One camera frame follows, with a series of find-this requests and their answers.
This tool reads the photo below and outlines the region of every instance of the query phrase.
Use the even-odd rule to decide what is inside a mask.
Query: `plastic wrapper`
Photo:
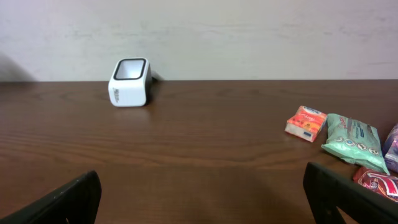
[[[394,126],[382,148],[388,169],[398,172],[398,124]]]
[[[398,178],[361,167],[354,175],[354,181],[379,195],[398,202]]]
[[[324,150],[348,163],[389,174],[376,128],[338,114],[328,114],[328,126]]]

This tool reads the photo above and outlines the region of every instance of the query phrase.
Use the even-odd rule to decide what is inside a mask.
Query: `white wall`
[[[0,0],[0,52],[39,81],[398,78],[398,1]]]

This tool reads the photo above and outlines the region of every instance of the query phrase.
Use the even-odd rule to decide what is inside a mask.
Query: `red package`
[[[375,170],[361,167],[353,177],[354,181],[383,195],[395,202],[398,202],[398,178],[383,174]]]

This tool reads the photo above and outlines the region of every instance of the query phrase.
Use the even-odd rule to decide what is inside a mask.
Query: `wood grain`
[[[284,130],[300,105],[398,121],[398,80],[162,82],[115,108],[106,82],[0,84],[0,217],[95,169],[97,223],[313,223],[307,162],[356,166]]]

